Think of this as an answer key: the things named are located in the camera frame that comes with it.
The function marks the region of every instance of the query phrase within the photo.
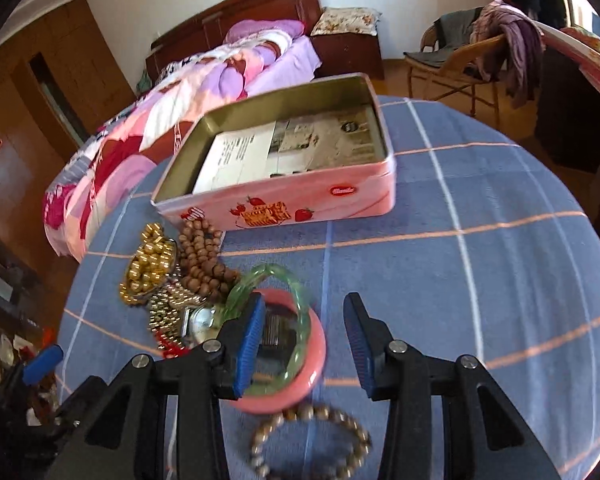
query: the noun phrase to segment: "screw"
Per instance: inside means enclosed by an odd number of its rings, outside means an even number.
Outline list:
[[[394,339],[389,343],[389,350],[394,354],[404,354],[409,346],[404,341],[400,341],[399,339]]]
[[[147,354],[138,354],[131,359],[131,364],[134,368],[144,368],[149,364],[149,356]]]
[[[222,348],[222,343],[218,341],[218,339],[208,339],[202,343],[202,349],[209,353],[213,354]]]
[[[464,368],[469,368],[469,370],[474,370],[475,368],[478,367],[478,359],[476,359],[472,355],[463,355],[460,358],[460,364]]]

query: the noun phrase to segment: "nightstand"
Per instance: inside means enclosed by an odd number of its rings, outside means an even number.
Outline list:
[[[384,79],[377,36],[346,32],[311,36],[311,42],[322,61],[316,77],[363,72],[371,79]]]

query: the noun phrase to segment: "green bangle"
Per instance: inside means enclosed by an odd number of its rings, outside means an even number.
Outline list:
[[[304,287],[300,281],[285,267],[278,264],[260,264],[253,267],[242,276],[226,300],[226,306],[222,310],[221,322],[240,316],[242,308],[247,303],[249,295],[257,286],[269,276],[284,282],[296,303],[296,346],[286,366],[286,370],[266,384],[252,384],[245,391],[248,396],[270,395],[280,391],[287,386],[302,368],[306,356],[306,345],[311,334],[311,318],[309,318],[309,301]]]

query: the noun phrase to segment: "wooden chair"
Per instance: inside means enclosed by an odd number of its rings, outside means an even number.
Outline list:
[[[436,33],[436,27],[431,25],[425,33],[422,35],[420,40],[420,51],[424,52],[424,49],[431,47],[435,49],[436,43],[438,42],[438,35]],[[474,59],[491,52],[495,52],[501,48],[505,48],[507,44],[507,38],[504,34],[496,36],[495,38],[489,38],[488,40],[479,41],[478,43],[472,43],[458,48],[453,52],[447,60],[439,68],[429,66],[425,63],[419,62],[409,56],[405,56],[404,60],[409,65],[408,67],[408,89],[409,97],[413,98],[413,85],[412,78],[424,79],[426,85],[424,88],[424,99],[438,101],[442,98],[448,97],[449,95],[460,92],[471,98],[471,117],[475,117],[475,102],[480,101],[491,108],[494,108],[496,118],[496,128],[500,129],[500,108],[498,106],[498,89],[495,81],[483,81],[476,77],[472,77],[464,72],[467,65]],[[445,92],[433,99],[429,99],[429,90],[431,83],[435,82],[441,86],[451,88],[449,92]],[[491,84],[491,91],[493,93],[493,103],[488,102],[475,94],[476,85]],[[466,91],[467,88],[471,87],[471,93]]]

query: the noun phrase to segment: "tablecloth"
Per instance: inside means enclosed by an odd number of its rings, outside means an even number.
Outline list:
[[[374,442],[356,478],[377,476],[388,403],[370,402],[358,386],[342,320],[352,291],[424,354],[478,356],[563,478],[580,480],[600,454],[600,241],[589,219],[555,175],[490,127],[442,104],[380,99],[396,152],[395,208],[376,218],[229,232],[225,262],[243,270],[282,264],[314,295],[328,355],[312,399],[356,416]],[[59,332],[62,398],[90,374],[112,380],[139,352],[159,356],[147,312],[125,306],[118,283],[139,232],[160,220],[150,195],[164,167],[103,222],[78,268]],[[432,403],[440,478],[441,410]],[[170,401],[171,480],[174,409]],[[255,478],[248,449],[260,419],[221,409],[232,478]],[[346,441],[318,424],[285,426],[267,444],[267,461],[308,478],[344,456]]]

